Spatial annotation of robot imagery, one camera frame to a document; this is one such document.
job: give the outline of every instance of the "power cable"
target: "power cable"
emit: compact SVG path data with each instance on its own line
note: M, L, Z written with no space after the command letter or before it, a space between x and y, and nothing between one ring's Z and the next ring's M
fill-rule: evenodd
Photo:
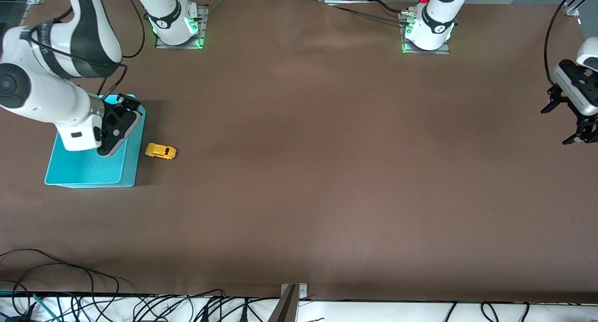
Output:
M559 15L560 9L564 6L567 0L562 0L562 2L557 7L555 14L553 14L553 18L550 20L550 24L548 24L548 29L546 31L546 38L544 39L544 70L546 71L546 79L551 85L555 85L555 82L550 77L550 69L548 68L548 39L550 38L550 32L553 29L553 25L555 24L555 20L557 15Z
M335 5L334 7L337 8L337 9L344 10L344 11L349 11L350 13L354 13L354 14L357 14L357 15L361 15L361 16L365 16L365 17L369 17L369 18L374 18L375 20L392 22L392 23L399 24L399 25L408 25L407 22L401 22L401 21L398 21L398 20L391 20L390 18L385 18L385 17L380 17L380 16L368 14L368 13L363 13L361 11L356 11L356 10L353 10L353 9L347 9L346 7L339 7L338 5Z
M521 316L520 322L525 322L525 318L527 317L527 314L529 313L529 302L524 302L523 304L525 304L525 311L523 311L523 316Z
M257 301L263 301L263 300L272 300L272 299L280 299L280 297L260 297L259 299L253 300L253 301L249 301L249 303L254 303ZM233 309L231 309L228 313L224 314L223 316L220 317L220 320L218 320L218 322L222 322L222 320L224 320L224 318L226 318L226 316L229 316L230 314L232 314L235 310L242 308L243 306L245 306L245 303L243 303L242 305L239 305L238 307L235 307Z
M34 43L35 45L38 45L40 48L44 48L44 49L50 50L52 52L55 52L57 54L60 54L62 56L66 56L66 57L73 58L73 59L76 59L76 60L81 60L82 62L87 62L89 64L93 64L93 65L96 65L96 66L103 66L103 67L114 67L114 66L116 66L116 67L122 68L122 74L120 75L119 79L116 81L116 83L114 83L114 85L112 85L110 87L110 89L108 90L108 92L106 94L104 94L102 100L105 100L108 95L110 95L112 92L114 92L114 90L118 87L118 85L120 85L120 83L124 79L124 76L127 74L128 66L125 65L125 64L122 64L122 63L115 63L115 64L96 63L96 62L92 62L91 60L88 60L86 58L75 56L74 54L70 54L70 53L67 53L67 52L64 52L64 51L60 51L60 50L54 49L53 47L51 47L49 45L45 45L44 43L40 43L39 41L36 41L32 37L32 35L33 35L34 32L38 32L37 28L33 28L29 32L27 41L29 41L30 43Z
M449 322L450 316L453 313L453 310L455 309L455 307L457 307L457 301L454 301L453 305L448 310L448 313L447 313L446 317L444 318L444 322Z
M128 1L133 6L133 9L135 10L135 14L137 15L137 19L139 20L139 25L141 25L141 45L139 46L139 49L137 49L137 51L135 53L133 53L130 56L122 55L122 58L135 58L139 53L141 53L141 50L143 50L143 46L145 45L145 24L143 23L143 18L141 18L141 14L139 13L139 10L137 9L137 6L133 2L133 0L128 0Z
M254 309L253 309L253 308L252 308L252 307L251 307L249 304L247 304L247 308L249 309L249 311L250 311L252 314L254 314L254 316L255 316L255 317L256 317L256 318L257 318L257 319L258 319L260 322L263 322L263 320L260 318L260 316L259 316L259 315L258 315L258 314L257 314L257 313L254 311Z
M486 313L485 313L485 311L484 311L484 307L485 307L486 305L487 305L488 307L490 307L490 309L492 310L492 314L494 315L494 318L495 318L494 320L492 320L492 319L491 319L491 318L490 318L488 315L486 315ZM491 305L490 303L488 303L488 302L483 302L483 303L480 305L480 310L481 310L481 312L482 312L482 315L484 315L485 319L486 319L486 320L488 320L488 322L499 322L499 321L498 321L498 315L496 315L496 311L494 310L494 307L492 307L492 305Z
M386 3L382 2L381 0L368 0L368 2L380 3L380 5L382 5L384 7L384 9L390 11L391 13L396 13L396 14L401 13L401 10L393 9L392 7L389 7L388 5L386 5Z
M4 256L6 256L6 255L8 255L8 254L11 254L11 253L14 253L14 252L21 252L21 251L32 251L32 252L36 252L36 253L38 253L38 254L41 254L41 255L45 256L46 258L49 258L49 259L51 259L51 260L55 261L55 263L48 263L48 264L44 264L44 265L41 265L41 266L37 266L37 267L35 267L34 269L32 269L32 270L28 271L27 273L25 273L23 276L21 276L21 278L19 279L19 281L15 281L15 282L14 282L14 283L15 283L15 286L13 287L13 307L15 308L15 311L17 311L17 313L18 313L18 314L21 314L21 313L19 312L19 310L18 310L18 309L16 309L16 305L15 305L15 302L14 302L14 293L16 292L16 290L17 290L18 286L22 286L22 287L23 287L23 285L21 284L21 282L24 280L24 278L26 278L26 277L27 277L28 275L30 275L32 272L34 272L34 271L36 271L36 270L38 270L38 269L40 269L40 268L42 268L42 267L54 266L54 265L64 265L64 266L67 266L67 267L72 267L72 268L75 268L75 269L81 269L81 270L82 270L82 271L84 271L84 272L87 274L87 276L90 278L90 281L91 281L91 297L92 297L92 301L94 302L94 305L95 305L96 309L97 309L97 310L99 311L99 313L100 313L100 315L99 315L99 316L98 316L98 318L96 319L96 322L98 322L98 320L99 320L99 318L100 318L101 316L103 316L104 318L106 318L107 320L109 320L109 322L114 322L113 320L111 320L110 318L108 318L108 317L107 317L107 316L104 314L104 312L105 312L105 311L106 311L106 309L107 309L107 308L108 308L108 307L111 305L111 303L114 301L114 299L116 298L116 295L118 294L118 291L119 291L119 289L120 289L120 281L118 280L118 278L117 278L117 277L114 277L113 275L109 275L109 274L106 274L106 273L102 273L102 272L96 271L96 270L94 270L94 269L90 269L90 268L87 268L87 267L83 267L83 266L81 266L81 265L77 265L77 264L73 264L73 263L66 262L66 261L62 260L61 258L57 258L57 257L55 257L55 256L53 256L53 255L51 255L51 254L49 254L49 253L47 253L47 252L45 252L45 251L38 250L38 249L36 249L36 248L19 248L19 249L16 249L16 250L7 251L7 252L4 252L4 253L0 254L0 258L2 258L2 257L4 257ZM109 303L109 304L107 304L107 305L106 305L106 307L104 307L104 309L100 309L100 308L98 307L98 305L97 305L97 302L96 302L96 300L95 300L94 280L93 280L93 275L92 275L92 273L94 273L94 274L97 274L97 275L102 275L103 277L107 277L107 278L109 278L109 279L112 279L113 281L115 281L115 282L116 282L116 292L115 292L115 296L113 297L113 300L111 300L111 301L110 301L110 303Z

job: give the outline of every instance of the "green indicator light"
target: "green indicator light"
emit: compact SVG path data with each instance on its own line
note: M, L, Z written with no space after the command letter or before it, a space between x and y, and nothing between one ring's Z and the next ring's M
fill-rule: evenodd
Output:
M191 22L192 22L192 20L190 20L189 18L187 18L185 20L185 24L187 24L187 28L189 29L189 32L195 33L195 29L191 26Z
M150 20L149 23L151 24L151 30L154 32L154 35L157 35L158 33L156 32L156 26L154 25L154 22Z
M197 46L197 49L203 49L203 41L205 40L205 38L200 38L197 39L197 41L195 41L195 45Z

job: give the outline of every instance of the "toy car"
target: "toy car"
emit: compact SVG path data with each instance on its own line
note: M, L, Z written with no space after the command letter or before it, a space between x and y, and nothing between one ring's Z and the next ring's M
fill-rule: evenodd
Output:
M168 145L160 145L156 143L149 143L145 154L150 157L164 158L164 160L172 160L177 155L177 150Z

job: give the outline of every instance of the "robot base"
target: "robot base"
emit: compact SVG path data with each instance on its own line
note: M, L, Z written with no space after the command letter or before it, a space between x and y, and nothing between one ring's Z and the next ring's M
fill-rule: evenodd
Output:
M197 5L196 3L188 1L187 11L190 13L190 17L197 17L197 21L191 22L190 27L197 29L197 33L194 34L188 41L180 45L168 45L164 43L158 36L156 36L156 49L203 49L203 42L206 37L207 28L207 5Z
M414 16L416 15L417 7L410 7L408 11L410 13L409 15L402 15L402 14L398 15L399 21L406 22L408 24L413 24L414 20L416 19ZM412 28L411 26L401 25L401 43L402 43L403 53L450 54L449 43L447 41L445 41L443 43L443 45L439 49L436 49L436 50L429 51L429 50L420 49L412 41L410 41L409 39L407 39L405 37L406 31L411 28Z

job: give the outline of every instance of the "brown tabletop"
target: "brown tabletop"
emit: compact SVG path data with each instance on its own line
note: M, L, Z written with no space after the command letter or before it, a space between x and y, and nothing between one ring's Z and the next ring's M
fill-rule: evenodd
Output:
M131 54L134 11L104 1ZM598 145L561 145L566 107L540 114L554 9L465 5L450 56L402 54L397 27L314 0L225 0L202 50L156 50L147 25L118 91L147 109L142 147L179 156L141 155L133 188L45 186L54 126L0 110L0 248L119 275L125 292L598 301ZM551 66L582 42L559 17ZM12 255L0 275L42 261ZM66 269L26 284L89 290Z

